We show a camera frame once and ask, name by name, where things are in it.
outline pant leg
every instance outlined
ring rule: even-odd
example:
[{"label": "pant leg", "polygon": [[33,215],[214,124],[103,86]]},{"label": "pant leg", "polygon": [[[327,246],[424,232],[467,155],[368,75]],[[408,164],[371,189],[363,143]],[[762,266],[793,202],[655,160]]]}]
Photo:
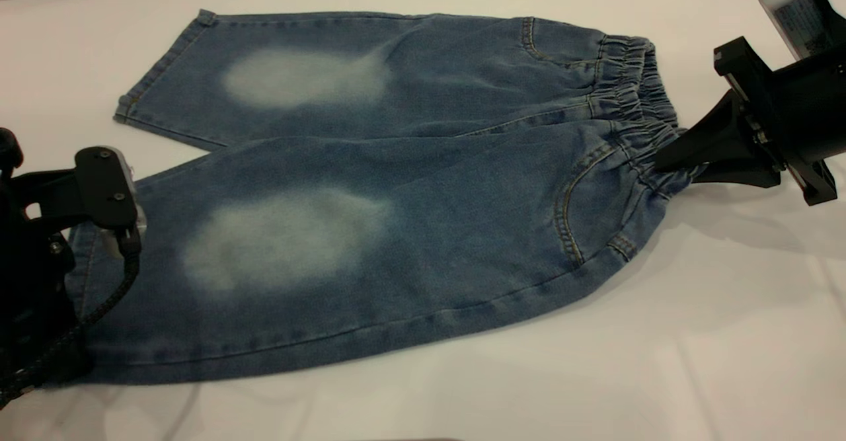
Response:
[{"label": "pant leg", "polygon": [[213,151],[586,118],[605,35],[532,17],[202,11],[115,119]]}]

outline faded knee patch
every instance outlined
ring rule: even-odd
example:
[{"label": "faded knee patch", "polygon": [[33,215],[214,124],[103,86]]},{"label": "faded knee patch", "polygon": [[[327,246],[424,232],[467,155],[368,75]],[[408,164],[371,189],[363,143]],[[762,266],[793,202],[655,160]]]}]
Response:
[{"label": "faded knee patch", "polygon": [[345,56],[272,48],[236,61],[223,74],[223,88],[233,100],[259,108],[356,106],[380,99],[389,78],[381,53]]},{"label": "faded knee patch", "polygon": [[328,278],[359,266],[378,245],[390,213],[387,201],[337,188],[224,206],[188,240],[182,263],[209,290]]}]

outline seam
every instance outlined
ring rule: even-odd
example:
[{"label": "seam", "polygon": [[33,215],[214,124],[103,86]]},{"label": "seam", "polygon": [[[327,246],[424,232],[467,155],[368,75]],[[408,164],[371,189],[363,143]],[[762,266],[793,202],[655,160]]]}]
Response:
[{"label": "seam", "polygon": [[562,62],[558,62],[558,61],[553,61],[552,58],[548,58],[548,59],[549,59],[549,61],[555,62],[556,64],[561,64],[561,65],[593,64],[593,63],[596,62],[596,59],[579,59],[579,61],[567,61],[565,63],[562,63]]},{"label": "seam", "polygon": [[629,153],[628,149],[626,149],[625,143],[623,143],[623,140],[620,138],[619,130],[616,129],[616,127],[614,125],[614,121],[609,120],[608,125],[611,128],[611,131],[610,131],[611,139],[613,139],[614,143],[616,143],[617,147],[619,147],[619,149],[621,149],[621,151],[623,151],[623,155],[626,155],[626,163],[628,163],[629,166],[632,167],[632,170],[634,170],[637,173],[638,180],[640,180],[640,182],[642,182],[644,185],[646,185],[650,190],[654,191],[655,193],[661,194],[665,198],[669,199],[669,197],[667,197],[665,194],[661,193],[661,190],[658,190],[658,188],[656,188],[655,185],[653,185],[651,182],[649,182],[646,179],[646,175],[643,174],[643,170],[640,169],[640,166],[635,165],[634,161],[632,161],[632,155],[631,155],[631,153]]},{"label": "seam", "polygon": [[492,130],[496,130],[497,128],[505,127],[505,126],[510,125],[510,124],[516,124],[516,122],[520,122],[520,121],[523,121],[523,120],[529,120],[531,118],[538,118],[538,116],[546,116],[546,115],[562,112],[563,110],[575,109],[576,107],[581,107],[583,105],[584,104],[572,104],[572,106],[559,107],[558,109],[555,109],[555,110],[548,110],[547,112],[539,112],[537,114],[532,114],[531,116],[522,116],[522,118],[516,118],[516,119],[510,120],[508,122],[505,122],[504,124],[497,124],[497,125],[494,125],[492,127],[481,128],[480,130],[474,130],[473,132],[468,132],[466,134],[458,134],[457,136],[453,136],[453,137],[477,136],[478,134],[483,134],[483,133],[486,133],[486,132],[489,132],[489,131],[492,131]]},{"label": "seam", "polygon": [[217,21],[218,22],[235,22],[238,24],[277,24],[279,22],[309,22],[309,21],[335,21],[335,20],[342,20],[342,21],[351,21],[356,19],[395,19],[399,21],[415,21],[421,19],[429,19],[430,17],[435,16],[455,16],[455,15],[443,15],[440,13],[434,13],[431,15],[420,15],[420,16],[380,16],[380,15],[362,15],[362,16],[350,16],[350,17],[343,17],[343,16],[323,16],[323,17],[312,17],[311,19],[283,19],[283,20],[269,20],[269,21],[241,21],[239,19],[232,19],[231,16],[227,15],[218,15]]},{"label": "seam", "polygon": [[[596,65],[593,69],[593,91],[596,91],[596,86],[599,85],[599,69],[602,66],[602,56],[605,55],[605,43],[608,41],[608,35],[604,34],[602,40],[599,42],[599,49],[596,52]],[[590,118],[595,119],[598,113],[596,112],[595,104],[593,103],[594,93],[587,95],[587,106],[590,109]]]},{"label": "seam", "polygon": [[637,246],[635,245],[635,243],[632,243],[631,241],[626,239],[625,236],[622,236],[622,234],[620,234],[620,233],[617,233],[616,235],[614,235],[613,238],[611,238],[610,243],[615,243],[615,242],[616,242],[617,245],[622,246],[622,248],[626,250],[627,257],[629,257],[629,258],[633,257],[635,255],[635,253],[637,252]]},{"label": "seam", "polygon": [[215,142],[214,140],[204,139],[203,137],[191,136],[191,134],[185,134],[184,132],[172,130],[172,128],[164,128],[164,127],[161,127],[160,125],[150,124],[150,122],[145,122],[145,121],[143,121],[142,119],[139,119],[139,118],[133,118],[133,116],[126,116],[126,120],[138,122],[138,124],[148,125],[152,128],[158,128],[158,130],[162,130],[162,131],[167,132],[169,134],[176,134],[176,136],[188,137],[188,139],[200,140],[202,142],[212,143],[212,145],[218,145],[218,146],[221,146],[221,147],[227,147],[228,146],[228,145],[225,145],[224,143]]},{"label": "seam", "polygon": [[[596,255],[592,255],[592,257],[588,258],[584,262],[587,263],[588,261],[591,261],[594,257],[596,257]],[[108,363],[108,362],[101,362],[100,360],[98,360],[97,365],[98,366],[179,365],[179,364],[182,364],[182,363],[205,362],[206,360],[221,360],[221,359],[230,358],[230,357],[245,356],[246,354],[256,354],[256,353],[260,353],[260,352],[266,352],[266,351],[269,351],[269,350],[279,350],[279,348],[296,347],[298,345],[311,344],[311,342],[327,341],[327,339],[334,339],[336,337],[341,337],[341,336],[344,336],[344,335],[351,335],[351,333],[356,333],[356,332],[359,332],[359,331],[362,331],[362,330],[375,329],[376,327],[384,327],[384,326],[390,326],[390,325],[400,324],[400,323],[408,323],[409,321],[417,321],[417,320],[423,320],[423,319],[431,318],[431,317],[434,317],[435,315],[440,315],[440,314],[450,313],[450,312],[462,312],[462,311],[467,311],[468,309],[477,308],[477,307],[482,306],[482,305],[489,305],[490,303],[496,303],[498,300],[507,299],[509,297],[514,297],[514,296],[516,296],[516,294],[519,294],[519,293],[522,293],[522,292],[525,292],[525,291],[529,291],[529,290],[535,290],[538,287],[544,286],[546,284],[550,284],[550,282],[553,282],[556,279],[561,278],[561,276],[566,276],[567,274],[569,274],[571,272],[573,272],[573,270],[566,270],[566,272],[561,272],[561,273],[559,273],[555,276],[552,276],[552,278],[545,279],[544,281],[538,282],[537,284],[532,284],[532,285],[529,285],[529,286],[526,286],[526,287],[523,287],[523,288],[519,288],[518,290],[513,290],[511,292],[502,294],[501,296],[494,297],[493,299],[483,300],[481,302],[471,303],[470,305],[464,305],[464,306],[461,306],[461,307],[449,307],[449,308],[444,308],[444,309],[437,309],[436,311],[432,311],[432,312],[429,312],[427,314],[413,315],[413,317],[405,317],[405,318],[402,318],[402,319],[394,319],[392,321],[384,321],[383,323],[375,323],[375,324],[365,325],[365,326],[361,326],[361,327],[354,327],[354,329],[343,330],[342,332],[333,333],[332,335],[321,335],[319,337],[314,337],[314,338],[308,339],[308,341],[289,342],[288,344],[278,344],[278,345],[273,345],[271,347],[264,347],[264,348],[251,348],[250,350],[244,350],[244,351],[240,351],[240,352],[237,352],[237,353],[223,354],[223,356],[208,356],[208,357],[203,357],[203,358],[195,359],[195,360],[179,360],[179,362]]]},{"label": "seam", "polygon": [[637,197],[633,199],[634,203],[626,206],[626,212],[628,212],[628,215],[626,216],[625,220],[623,220],[623,226],[629,224],[629,221],[631,221],[631,219],[635,217],[638,207],[640,207],[641,203],[643,203],[650,196],[649,187],[640,182],[640,179],[638,178],[634,179],[634,184],[632,184],[632,191],[637,192]]},{"label": "seam", "polygon": [[88,263],[85,265],[85,275],[82,276],[82,296],[79,297],[79,318],[85,316],[85,299],[88,294],[88,280],[91,278],[91,267],[94,265],[94,245],[96,245],[96,235],[91,236],[91,245],[88,247]]},{"label": "seam", "polygon": [[619,252],[619,253],[620,253],[620,255],[622,255],[623,259],[625,259],[625,260],[626,260],[626,262],[631,262],[631,258],[629,258],[629,255],[627,255],[627,254],[625,253],[625,251],[623,251],[622,249],[620,249],[620,248],[618,248],[616,245],[614,245],[614,242],[613,242],[613,241],[611,241],[611,242],[609,242],[609,243],[608,243],[608,247],[610,247],[611,249],[614,249],[614,251]]},{"label": "seam", "polygon": [[575,189],[576,185],[579,184],[581,179],[587,175],[600,161],[605,160],[608,158],[608,155],[614,153],[614,148],[610,145],[602,145],[594,151],[590,152],[586,155],[576,167],[584,166],[584,168],[576,175],[572,182],[567,186],[566,190],[562,194],[562,201],[560,204],[556,205],[555,212],[560,211],[560,217],[556,215],[555,221],[556,229],[558,230],[558,238],[561,239],[563,243],[564,252],[570,256],[570,259],[575,263],[577,266],[581,266],[584,264],[584,257],[579,250],[579,245],[575,241],[572,231],[570,230],[570,223],[568,220],[568,212],[569,212],[569,205],[570,205],[570,198],[573,195],[573,190]]},{"label": "seam", "polygon": [[[616,77],[616,79],[614,79],[614,83],[616,84],[616,85],[614,85],[614,100],[617,101],[618,103],[623,102],[623,89],[622,88],[623,88],[623,83],[625,83],[626,70],[628,69],[628,67],[626,66],[626,63],[631,62],[631,55],[632,55],[633,52],[634,52],[634,50],[632,50],[631,44],[627,44],[625,54],[623,54],[623,64],[620,64],[617,67],[617,77]],[[628,116],[625,115],[622,107],[620,107],[619,112],[620,112],[620,118],[622,118],[622,120],[628,119]]]},{"label": "seam", "polygon": [[164,67],[163,67],[163,68],[161,68],[161,70],[157,72],[156,76],[154,76],[154,77],[153,77],[153,79],[151,80],[151,82],[150,82],[148,85],[146,85],[146,86],[145,86],[145,88],[144,88],[144,89],[142,89],[142,90],[139,92],[139,94],[138,94],[138,95],[136,95],[136,97],[133,97],[133,98],[132,98],[132,101],[131,101],[131,102],[127,105],[127,107],[126,107],[126,116],[125,116],[125,118],[130,118],[130,112],[132,112],[132,110],[133,110],[132,108],[135,106],[135,104],[137,104],[137,103],[138,103],[138,101],[139,101],[139,100],[141,100],[141,98],[142,98],[142,97],[144,97],[144,94],[146,94],[148,91],[150,91],[150,89],[152,89],[152,88],[153,88],[153,86],[155,86],[155,85],[158,83],[158,81],[159,81],[160,77],[161,77],[161,76],[163,76],[163,74],[164,74],[164,73],[166,73],[166,71],[167,71],[167,70],[168,70],[168,69],[169,69],[169,68],[170,68],[173,64],[175,64],[175,62],[176,62],[176,61],[178,61],[179,59],[181,59],[181,58],[182,58],[182,56],[184,56],[184,55],[185,55],[185,53],[186,53],[186,52],[187,52],[187,51],[191,48],[191,46],[193,46],[193,45],[194,45],[194,43],[196,43],[196,42],[197,42],[197,40],[199,40],[199,38],[200,38],[203,34],[205,34],[205,32],[206,32],[206,31],[208,31],[208,29],[209,29],[209,26],[202,25],[202,29],[200,29],[200,31],[199,31],[199,32],[197,32],[196,36],[194,36],[193,38],[191,38],[191,41],[188,41],[188,43],[187,43],[187,44],[185,44],[185,47],[182,47],[182,49],[181,49],[181,50],[179,50],[178,54],[177,54],[177,55],[176,55],[173,59],[171,59],[170,61],[168,61],[168,62],[164,65]]},{"label": "seam", "polygon": [[542,59],[544,61],[552,61],[549,56],[539,52],[537,47],[535,47],[535,19],[534,17],[525,17],[523,19],[523,35],[521,37],[521,41],[523,43],[523,49],[526,52],[529,52],[534,58]]},{"label": "seam", "polygon": [[661,191],[661,190],[655,190],[655,194],[657,194],[659,197],[664,198],[664,200],[667,200],[667,201],[669,201],[669,200],[673,200],[673,197],[671,197],[671,196],[670,196],[670,195],[668,195],[668,194],[664,194],[664,193],[662,193],[662,191]]}]

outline elastic waistband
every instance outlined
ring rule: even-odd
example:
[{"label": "elastic waistband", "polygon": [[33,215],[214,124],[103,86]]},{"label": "elastic waistband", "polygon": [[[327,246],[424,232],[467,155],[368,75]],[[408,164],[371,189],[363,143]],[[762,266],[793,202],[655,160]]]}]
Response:
[{"label": "elastic waistband", "polygon": [[596,84],[590,95],[593,118],[611,121],[619,147],[654,190],[672,196],[692,175],[659,173],[655,154],[682,131],[658,75],[655,46],[646,38],[609,35],[601,44]]}]

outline jeans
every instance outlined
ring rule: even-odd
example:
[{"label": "jeans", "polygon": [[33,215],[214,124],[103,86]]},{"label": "jeans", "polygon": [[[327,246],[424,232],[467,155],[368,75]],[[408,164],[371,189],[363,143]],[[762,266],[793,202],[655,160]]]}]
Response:
[{"label": "jeans", "polygon": [[[644,38],[534,17],[202,11],[119,122],[211,151],[136,182],[91,383],[284,372],[523,321],[630,261],[691,173]],[[70,238],[79,314],[122,278]]]}]

